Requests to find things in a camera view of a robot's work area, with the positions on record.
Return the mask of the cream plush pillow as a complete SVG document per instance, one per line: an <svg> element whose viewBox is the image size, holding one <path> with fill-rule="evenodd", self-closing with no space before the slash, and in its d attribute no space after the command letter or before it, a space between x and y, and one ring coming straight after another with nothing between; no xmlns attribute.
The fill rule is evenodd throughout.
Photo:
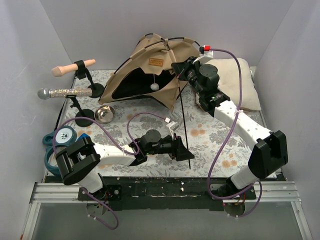
<svg viewBox="0 0 320 240"><path fill-rule="evenodd" d="M261 105L251 79L249 64L242 58L237 61L233 58L211 59L205 63L217 67L218 90L226 94L235 105L240 105L244 110L260 111Z"/></svg>

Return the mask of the beige fabric pet tent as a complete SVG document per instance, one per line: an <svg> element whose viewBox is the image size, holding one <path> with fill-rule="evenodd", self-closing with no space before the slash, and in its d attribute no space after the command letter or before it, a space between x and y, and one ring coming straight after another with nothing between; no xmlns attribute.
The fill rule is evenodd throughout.
<svg viewBox="0 0 320 240"><path fill-rule="evenodd" d="M151 90L151 84L159 85L158 91ZM180 88L187 85L179 80ZM140 68L124 75L111 74L106 82L104 92L99 98L99 104L106 104L117 101L153 98L170 111L174 110L174 105L179 98L178 79L173 70L163 71L157 75L154 73L144 73Z"/></svg>

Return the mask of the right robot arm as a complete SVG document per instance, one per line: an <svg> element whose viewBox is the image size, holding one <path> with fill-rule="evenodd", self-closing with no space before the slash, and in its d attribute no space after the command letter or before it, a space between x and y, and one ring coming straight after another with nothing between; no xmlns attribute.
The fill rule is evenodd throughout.
<svg viewBox="0 0 320 240"><path fill-rule="evenodd" d="M218 82L218 69L201 64L195 57L172 63L177 79L188 82L199 96L201 108L230 127L251 149L248 164L229 177L225 184L210 193L215 199L237 199L245 189L263 180L288 163L286 135L259 125L223 93Z"/></svg>

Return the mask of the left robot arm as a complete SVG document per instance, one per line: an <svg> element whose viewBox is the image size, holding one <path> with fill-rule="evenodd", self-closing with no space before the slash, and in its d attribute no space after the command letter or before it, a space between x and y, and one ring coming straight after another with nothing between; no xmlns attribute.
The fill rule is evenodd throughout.
<svg viewBox="0 0 320 240"><path fill-rule="evenodd" d="M88 136L77 140L55 157L63 184L78 184L95 200L101 200L107 191L102 178L94 171L98 165L133 167L146 162L148 155L167 154L177 162L195 158L184 146L180 136L173 133L161 137L155 129L148 130L142 137L123 147L128 154L114 145L94 143Z"/></svg>

